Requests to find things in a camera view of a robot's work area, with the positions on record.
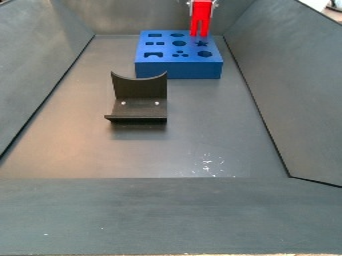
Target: gray floor panel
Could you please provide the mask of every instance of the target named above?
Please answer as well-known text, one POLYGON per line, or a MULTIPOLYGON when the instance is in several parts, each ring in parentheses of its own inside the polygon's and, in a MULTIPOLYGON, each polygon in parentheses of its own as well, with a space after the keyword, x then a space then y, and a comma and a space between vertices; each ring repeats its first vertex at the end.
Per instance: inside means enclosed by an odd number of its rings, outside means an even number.
POLYGON ((342 252, 342 190, 294 179, 0 182, 2 254, 342 252))

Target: shaped hole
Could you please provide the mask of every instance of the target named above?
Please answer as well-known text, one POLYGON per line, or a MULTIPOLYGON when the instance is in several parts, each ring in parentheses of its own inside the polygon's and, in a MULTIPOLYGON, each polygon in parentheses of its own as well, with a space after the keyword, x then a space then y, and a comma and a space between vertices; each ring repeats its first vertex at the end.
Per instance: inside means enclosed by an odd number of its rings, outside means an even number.
POLYGON ((185 36, 185 34, 174 33, 174 34, 171 34, 171 36, 173 36, 173 37, 182 37, 182 36, 185 36))
POLYGON ((149 37, 162 37, 162 34, 149 34, 149 37))
POLYGON ((150 56, 158 56, 159 58, 162 58, 165 54, 162 52, 146 52, 145 57, 149 58, 150 56))
POLYGON ((207 45, 209 45, 209 43, 205 42, 205 41, 198 41, 195 44, 197 44, 198 46, 207 46, 207 45))
POLYGON ((198 56, 209 58, 213 56, 213 53, 209 51, 201 51, 201 52, 198 52, 198 56))
POLYGON ((173 44, 175 46, 185 46, 187 43, 185 41, 174 41, 173 44))

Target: white surface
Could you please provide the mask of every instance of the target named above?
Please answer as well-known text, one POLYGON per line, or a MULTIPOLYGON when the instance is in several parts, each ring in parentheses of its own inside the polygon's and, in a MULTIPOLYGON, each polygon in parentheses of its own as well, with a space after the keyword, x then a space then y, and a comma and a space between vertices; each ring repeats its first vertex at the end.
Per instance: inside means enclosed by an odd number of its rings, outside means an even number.
POLYGON ((329 0, 300 0, 302 3, 308 4, 313 9, 322 12, 326 8, 329 0))

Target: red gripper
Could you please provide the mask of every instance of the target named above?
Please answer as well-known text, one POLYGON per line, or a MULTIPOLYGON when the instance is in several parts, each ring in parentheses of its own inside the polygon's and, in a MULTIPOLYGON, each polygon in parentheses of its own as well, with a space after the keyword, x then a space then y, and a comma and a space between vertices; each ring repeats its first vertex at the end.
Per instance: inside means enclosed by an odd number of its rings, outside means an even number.
POLYGON ((211 0, 195 0, 193 3, 193 17, 190 35, 197 36, 198 25, 201 23, 201 36, 209 35, 210 19, 211 19, 211 0))

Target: bin floor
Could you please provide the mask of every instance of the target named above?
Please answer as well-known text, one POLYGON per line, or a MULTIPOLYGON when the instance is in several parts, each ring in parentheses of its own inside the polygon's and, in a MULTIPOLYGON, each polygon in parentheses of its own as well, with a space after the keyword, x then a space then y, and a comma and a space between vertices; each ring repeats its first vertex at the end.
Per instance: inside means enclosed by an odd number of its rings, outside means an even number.
POLYGON ((285 177, 222 37, 220 80, 169 80, 166 125, 113 125, 111 71, 135 77, 138 36, 98 36, 2 159, 2 178, 285 177))

